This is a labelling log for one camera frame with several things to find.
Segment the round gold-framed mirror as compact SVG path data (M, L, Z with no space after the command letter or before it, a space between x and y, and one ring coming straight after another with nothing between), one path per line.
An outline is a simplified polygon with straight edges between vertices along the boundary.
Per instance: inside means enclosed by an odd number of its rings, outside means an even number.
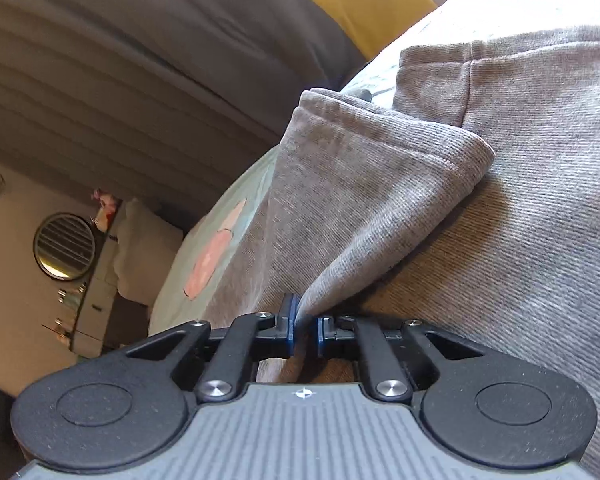
M71 282L91 270L96 259L96 236L77 214L58 212L42 221L33 237L34 260L54 281Z

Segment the grey curtain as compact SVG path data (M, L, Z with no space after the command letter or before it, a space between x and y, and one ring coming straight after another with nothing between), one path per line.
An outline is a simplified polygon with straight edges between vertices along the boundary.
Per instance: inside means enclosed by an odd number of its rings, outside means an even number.
M0 0L0 154L199 212L364 63L311 0Z

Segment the mint green patterned bedsheet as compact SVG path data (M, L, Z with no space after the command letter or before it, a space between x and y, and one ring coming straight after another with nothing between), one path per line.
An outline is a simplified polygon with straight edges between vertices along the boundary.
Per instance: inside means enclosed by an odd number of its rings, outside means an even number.
M344 87L388 107L396 93L403 50L420 44L454 44L550 28L600 25L600 0L445 0L385 47ZM189 231L152 306L148 332L156 334L200 318L236 252L274 176L276 151L245 171Z

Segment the white dresser cabinet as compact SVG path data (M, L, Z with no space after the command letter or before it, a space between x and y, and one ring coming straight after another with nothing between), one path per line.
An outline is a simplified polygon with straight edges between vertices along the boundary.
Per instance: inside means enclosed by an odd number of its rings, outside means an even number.
M104 238L74 322L70 350L80 358L97 358L102 352L144 339L148 309L118 292L114 258L119 244L116 229Z

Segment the white pillow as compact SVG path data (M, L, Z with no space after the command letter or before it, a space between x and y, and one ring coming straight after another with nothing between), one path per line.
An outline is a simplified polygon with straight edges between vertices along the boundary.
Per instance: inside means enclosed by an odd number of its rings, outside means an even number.
M162 220L137 198L124 204L114 256L118 293L152 307L178 253L184 233Z

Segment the grey sweat pants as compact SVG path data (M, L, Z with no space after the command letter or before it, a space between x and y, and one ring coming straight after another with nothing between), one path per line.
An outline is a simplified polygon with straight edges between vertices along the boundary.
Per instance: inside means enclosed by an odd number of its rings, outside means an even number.
M361 294L582 382L600 410L600 26L405 49L389 108L303 93L207 315Z

